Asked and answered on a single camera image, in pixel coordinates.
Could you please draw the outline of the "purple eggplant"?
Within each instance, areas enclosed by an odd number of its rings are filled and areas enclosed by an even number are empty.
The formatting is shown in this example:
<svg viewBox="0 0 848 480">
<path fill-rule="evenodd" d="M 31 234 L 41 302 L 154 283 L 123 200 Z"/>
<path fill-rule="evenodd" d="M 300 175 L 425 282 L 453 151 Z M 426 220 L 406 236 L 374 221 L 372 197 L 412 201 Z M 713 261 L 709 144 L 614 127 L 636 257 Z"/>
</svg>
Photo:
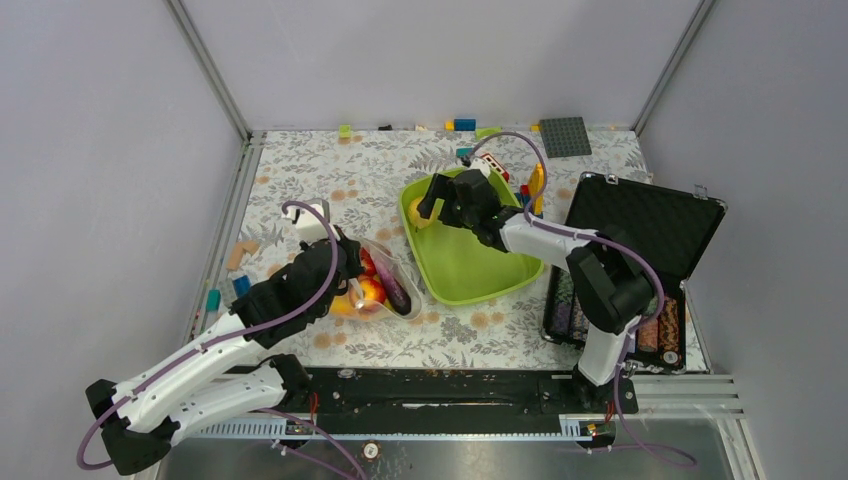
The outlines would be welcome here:
<svg viewBox="0 0 848 480">
<path fill-rule="evenodd" d="M 408 315 L 412 310 L 411 297 L 392 273 L 389 264 L 382 260 L 374 260 L 377 275 L 380 277 L 387 300 L 396 313 L 401 316 Z"/>
</svg>

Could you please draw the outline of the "clear zip top bag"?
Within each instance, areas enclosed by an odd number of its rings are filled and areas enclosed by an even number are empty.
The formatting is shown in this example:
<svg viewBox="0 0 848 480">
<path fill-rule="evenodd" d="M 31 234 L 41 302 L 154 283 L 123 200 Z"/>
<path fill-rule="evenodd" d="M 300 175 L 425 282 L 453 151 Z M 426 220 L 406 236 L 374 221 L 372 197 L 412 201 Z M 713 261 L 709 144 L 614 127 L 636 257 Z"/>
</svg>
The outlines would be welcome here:
<svg viewBox="0 0 848 480">
<path fill-rule="evenodd" d="M 330 315 L 362 322 L 416 319 L 422 295 L 401 262 L 377 242 L 360 239 L 360 243 L 364 273 L 334 298 Z"/>
</svg>

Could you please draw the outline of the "red pomegranate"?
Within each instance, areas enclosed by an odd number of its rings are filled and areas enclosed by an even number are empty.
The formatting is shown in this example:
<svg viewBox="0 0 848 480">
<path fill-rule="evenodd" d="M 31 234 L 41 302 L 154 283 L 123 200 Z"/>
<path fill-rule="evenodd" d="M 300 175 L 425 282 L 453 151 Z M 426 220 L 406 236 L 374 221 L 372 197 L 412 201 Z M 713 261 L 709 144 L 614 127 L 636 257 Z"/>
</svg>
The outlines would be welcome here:
<svg viewBox="0 0 848 480">
<path fill-rule="evenodd" d="M 379 279 L 361 275 L 358 278 L 358 282 L 364 293 L 364 300 L 367 306 L 384 304 L 386 302 L 386 290 Z"/>
</svg>

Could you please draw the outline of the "green plastic tray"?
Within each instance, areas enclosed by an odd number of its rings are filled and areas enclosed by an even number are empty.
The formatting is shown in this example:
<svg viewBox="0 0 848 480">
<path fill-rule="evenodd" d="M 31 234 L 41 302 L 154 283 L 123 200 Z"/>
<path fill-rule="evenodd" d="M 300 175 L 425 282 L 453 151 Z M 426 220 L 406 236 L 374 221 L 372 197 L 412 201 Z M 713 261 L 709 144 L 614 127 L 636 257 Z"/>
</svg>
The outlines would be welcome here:
<svg viewBox="0 0 848 480">
<path fill-rule="evenodd" d="M 398 209 L 420 277 L 435 300 L 450 306 L 477 304 L 539 278 L 544 271 L 542 261 L 487 247 L 469 230 L 439 221 L 423 229 L 413 226 L 409 207 L 425 195 L 431 178 L 426 174 L 402 187 Z"/>
</svg>

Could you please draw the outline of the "red strawberry bunch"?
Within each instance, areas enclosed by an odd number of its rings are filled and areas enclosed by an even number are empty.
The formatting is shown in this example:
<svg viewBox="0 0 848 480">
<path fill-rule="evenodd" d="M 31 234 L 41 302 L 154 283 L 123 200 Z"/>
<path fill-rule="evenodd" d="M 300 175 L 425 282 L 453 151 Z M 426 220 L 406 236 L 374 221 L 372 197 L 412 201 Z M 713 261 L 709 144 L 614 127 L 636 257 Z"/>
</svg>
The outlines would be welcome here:
<svg viewBox="0 0 848 480">
<path fill-rule="evenodd" d="M 375 277 L 377 275 L 376 265 L 368 250 L 361 248 L 359 251 L 359 257 L 363 274 L 367 277 Z"/>
</svg>

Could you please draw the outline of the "yellow orange mango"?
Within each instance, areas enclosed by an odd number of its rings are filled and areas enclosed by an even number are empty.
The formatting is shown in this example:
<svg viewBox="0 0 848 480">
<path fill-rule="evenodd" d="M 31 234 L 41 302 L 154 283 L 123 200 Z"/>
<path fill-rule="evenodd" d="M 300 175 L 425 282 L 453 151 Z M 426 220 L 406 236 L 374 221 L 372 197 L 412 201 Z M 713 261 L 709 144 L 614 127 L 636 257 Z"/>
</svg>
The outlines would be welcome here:
<svg viewBox="0 0 848 480">
<path fill-rule="evenodd" d="M 381 307 L 380 303 L 370 300 L 356 303 L 346 296 L 336 296 L 330 305 L 329 314 L 347 320 L 370 321 Z"/>
</svg>

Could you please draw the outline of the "yellow lemon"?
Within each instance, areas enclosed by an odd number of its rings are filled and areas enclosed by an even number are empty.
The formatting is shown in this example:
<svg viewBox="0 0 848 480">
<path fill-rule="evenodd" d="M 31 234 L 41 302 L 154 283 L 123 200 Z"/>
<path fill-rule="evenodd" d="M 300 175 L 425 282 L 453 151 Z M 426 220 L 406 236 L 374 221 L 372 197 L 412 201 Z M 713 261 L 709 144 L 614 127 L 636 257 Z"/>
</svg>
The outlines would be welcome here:
<svg viewBox="0 0 848 480">
<path fill-rule="evenodd" d="M 407 209 L 409 222 L 415 230 L 428 228 L 433 223 L 433 218 L 424 218 L 418 210 L 423 200 L 423 196 L 413 199 Z"/>
</svg>

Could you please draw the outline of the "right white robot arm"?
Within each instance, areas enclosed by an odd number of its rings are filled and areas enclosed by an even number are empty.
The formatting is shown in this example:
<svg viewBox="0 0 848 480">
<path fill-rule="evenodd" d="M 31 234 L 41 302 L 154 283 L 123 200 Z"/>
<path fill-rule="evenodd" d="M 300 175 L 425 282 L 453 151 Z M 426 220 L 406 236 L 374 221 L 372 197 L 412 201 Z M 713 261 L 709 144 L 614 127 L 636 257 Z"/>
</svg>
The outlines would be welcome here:
<svg viewBox="0 0 848 480">
<path fill-rule="evenodd" d="M 663 287 L 656 271 L 632 248 L 624 233 L 573 229 L 542 220 L 501 201 L 479 169 L 453 177 L 435 174 L 416 208 L 424 219 L 470 231 L 479 243 L 501 252 L 527 255 L 569 273 L 573 291 L 589 321 L 576 366 L 575 402 L 597 412 L 613 398 L 612 382 L 639 322 L 658 315 Z"/>
</svg>

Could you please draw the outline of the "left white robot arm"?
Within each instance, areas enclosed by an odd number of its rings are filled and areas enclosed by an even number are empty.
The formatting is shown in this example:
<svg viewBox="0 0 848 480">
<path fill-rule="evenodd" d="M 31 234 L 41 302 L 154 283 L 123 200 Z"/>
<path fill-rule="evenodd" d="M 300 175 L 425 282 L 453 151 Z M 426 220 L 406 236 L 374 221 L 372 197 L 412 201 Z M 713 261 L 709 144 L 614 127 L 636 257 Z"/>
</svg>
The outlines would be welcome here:
<svg viewBox="0 0 848 480">
<path fill-rule="evenodd" d="M 161 461 L 186 437 L 238 415 L 304 407 L 310 379 L 297 358 L 273 354 L 283 340 L 326 316 L 335 297 L 361 274 L 359 242 L 333 226 L 325 200 L 290 200 L 283 214 L 301 251 L 251 286 L 198 337 L 122 382 L 85 391 L 94 423 L 81 440 L 83 470 L 114 467 L 133 475 Z"/>
</svg>

